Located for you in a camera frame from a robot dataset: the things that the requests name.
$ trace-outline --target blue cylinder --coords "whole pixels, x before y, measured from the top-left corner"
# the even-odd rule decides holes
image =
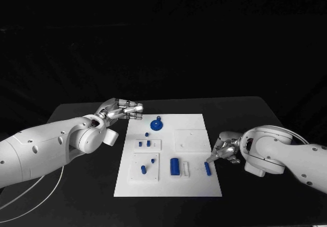
[[[170,175],[180,176],[179,159],[177,158],[170,159]]]
[[[206,174],[210,176],[212,175],[212,171],[210,171],[207,162],[205,162],[205,166],[206,166]]]
[[[150,127],[154,131],[158,131],[163,128],[163,122],[161,122],[161,117],[157,116],[157,119],[151,121]]]
[[[141,173],[143,173],[143,174],[146,174],[146,173],[147,173],[146,166],[141,166]]]

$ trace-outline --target robotic hand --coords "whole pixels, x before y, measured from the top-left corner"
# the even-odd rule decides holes
[[[73,158],[92,153],[118,133],[107,129],[120,119],[141,120],[143,104],[109,99],[95,114],[29,128],[0,142],[0,188],[32,180]]]
[[[304,145],[291,145],[294,137]],[[327,193],[327,148],[308,144],[292,131],[277,126],[261,126],[245,134],[222,132],[207,163],[219,158],[239,163],[236,152],[241,150],[246,160],[245,170],[259,177],[265,173],[282,174],[285,167],[298,180]]]

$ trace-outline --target black table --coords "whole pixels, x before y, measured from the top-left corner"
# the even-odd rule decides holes
[[[143,101],[144,114],[203,114],[210,145],[222,131],[245,132],[261,125],[281,126],[258,97]],[[92,114],[101,103],[61,105],[49,122]],[[0,226],[275,226],[327,223],[327,195],[301,184],[291,172],[264,178],[215,162],[223,197],[114,197],[127,121],[111,128],[120,133],[114,147],[102,144],[65,167],[59,187],[40,207]],[[48,196],[61,170],[50,173],[20,200],[0,211],[7,219],[27,211]],[[9,186],[0,204],[35,182]]]

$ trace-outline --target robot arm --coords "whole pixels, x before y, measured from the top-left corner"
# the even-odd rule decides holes
[[[245,170],[264,177],[265,173],[282,174],[285,167],[298,180],[327,193],[327,151],[307,141],[290,130],[277,126],[261,126],[245,132],[222,132],[207,162],[219,158],[236,161],[235,153],[241,150],[246,160]],[[291,145],[294,136],[305,145]]]
[[[3,140],[0,188],[46,175],[102,142],[112,146],[118,133],[107,127],[118,118],[141,120],[140,112],[141,104],[112,98],[95,114],[29,128]]]

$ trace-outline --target black background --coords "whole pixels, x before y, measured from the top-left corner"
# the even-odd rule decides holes
[[[326,1],[0,7],[4,137],[63,103],[259,96],[284,126],[327,144]]]

